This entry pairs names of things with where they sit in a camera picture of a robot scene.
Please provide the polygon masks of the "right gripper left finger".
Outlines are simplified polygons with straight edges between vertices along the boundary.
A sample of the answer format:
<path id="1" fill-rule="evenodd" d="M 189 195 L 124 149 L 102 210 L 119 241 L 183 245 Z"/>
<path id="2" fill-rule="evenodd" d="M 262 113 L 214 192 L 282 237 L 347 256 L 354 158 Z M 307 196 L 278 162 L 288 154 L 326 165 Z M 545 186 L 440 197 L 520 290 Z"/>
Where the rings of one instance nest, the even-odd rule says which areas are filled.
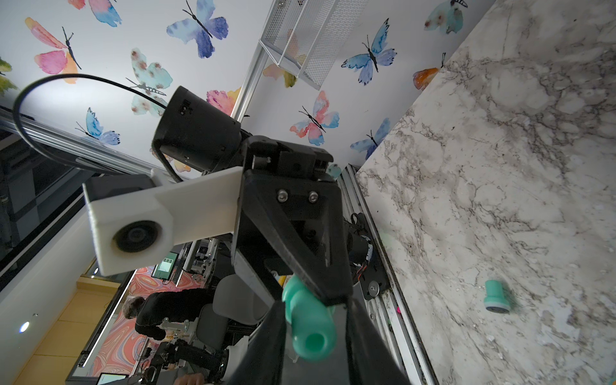
<path id="1" fill-rule="evenodd" d="M 278 301 L 270 308 L 249 343 L 245 356 L 226 384 L 280 384 L 286 340 L 285 304 Z"/>

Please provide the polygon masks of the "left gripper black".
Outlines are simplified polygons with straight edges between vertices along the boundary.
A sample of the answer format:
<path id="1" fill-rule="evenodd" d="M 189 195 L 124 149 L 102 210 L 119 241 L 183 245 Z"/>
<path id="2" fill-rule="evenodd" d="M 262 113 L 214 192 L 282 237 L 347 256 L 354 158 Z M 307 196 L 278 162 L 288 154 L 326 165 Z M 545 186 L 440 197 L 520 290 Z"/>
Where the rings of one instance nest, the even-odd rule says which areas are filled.
<path id="1" fill-rule="evenodd" d="M 253 136 L 242 146 L 243 170 L 233 252 L 267 304 L 281 300 L 276 261 L 326 306 L 353 293 L 341 190 L 327 176 L 325 150 Z"/>

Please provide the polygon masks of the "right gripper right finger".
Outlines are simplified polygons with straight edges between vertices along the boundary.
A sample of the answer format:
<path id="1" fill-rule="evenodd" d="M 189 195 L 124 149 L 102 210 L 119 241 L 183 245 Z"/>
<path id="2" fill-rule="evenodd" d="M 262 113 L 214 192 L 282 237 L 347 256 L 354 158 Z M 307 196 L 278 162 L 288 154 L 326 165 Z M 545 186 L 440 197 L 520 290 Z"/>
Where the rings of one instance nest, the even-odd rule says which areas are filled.
<path id="1" fill-rule="evenodd" d="M 356 298 L 346 302 L 346 352 L 350 384 L 410 384 Z"/>

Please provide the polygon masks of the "green stamp with red cap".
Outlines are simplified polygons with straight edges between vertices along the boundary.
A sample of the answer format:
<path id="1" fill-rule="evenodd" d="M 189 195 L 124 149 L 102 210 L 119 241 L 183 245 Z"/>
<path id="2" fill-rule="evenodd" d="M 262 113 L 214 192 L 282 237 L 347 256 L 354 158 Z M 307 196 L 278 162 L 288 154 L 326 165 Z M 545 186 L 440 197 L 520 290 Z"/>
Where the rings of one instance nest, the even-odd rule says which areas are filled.
<path id="1" fill-rule="evenodd" d="M 337 342 L 332 311 L 295 275 L 284 286 L 282 301 L 297 356 L 311 362 L 327 359 Z"/>

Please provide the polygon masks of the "green stamp apart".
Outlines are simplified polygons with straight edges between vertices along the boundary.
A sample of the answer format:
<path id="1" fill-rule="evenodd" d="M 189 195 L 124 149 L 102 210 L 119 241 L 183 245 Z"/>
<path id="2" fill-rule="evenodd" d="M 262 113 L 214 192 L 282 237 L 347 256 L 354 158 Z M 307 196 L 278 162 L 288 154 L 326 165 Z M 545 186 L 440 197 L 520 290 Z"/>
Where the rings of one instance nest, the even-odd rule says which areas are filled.
<path id="1" fill-rule="evenodd" d="M 501 282 L 488 280 L 485 283 L 484 307 L 487 311 L 497 314 L 508 314 L 511 311 L 511 305 L 505 297 Z"/>

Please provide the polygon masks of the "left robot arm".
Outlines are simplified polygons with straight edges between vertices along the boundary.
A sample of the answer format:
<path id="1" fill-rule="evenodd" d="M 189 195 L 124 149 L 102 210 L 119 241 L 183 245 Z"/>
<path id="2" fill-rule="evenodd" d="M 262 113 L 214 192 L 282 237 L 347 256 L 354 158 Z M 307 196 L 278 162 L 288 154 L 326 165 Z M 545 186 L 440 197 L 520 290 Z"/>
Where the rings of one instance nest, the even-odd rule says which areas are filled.
<path id="1" fill-rule="evenodd" d="M 293 274 L 325 306 L 349 304 L 355 282 L 340 187 L 324 149 L 252 136 L 186 88 L 160 119 L 152 148 L 201 173 L 99 171 L 85 184 L 88 216 L 105 275 L 152 266 L 175 245 L 221 238 L 234 269 L 267 304 Z"/>

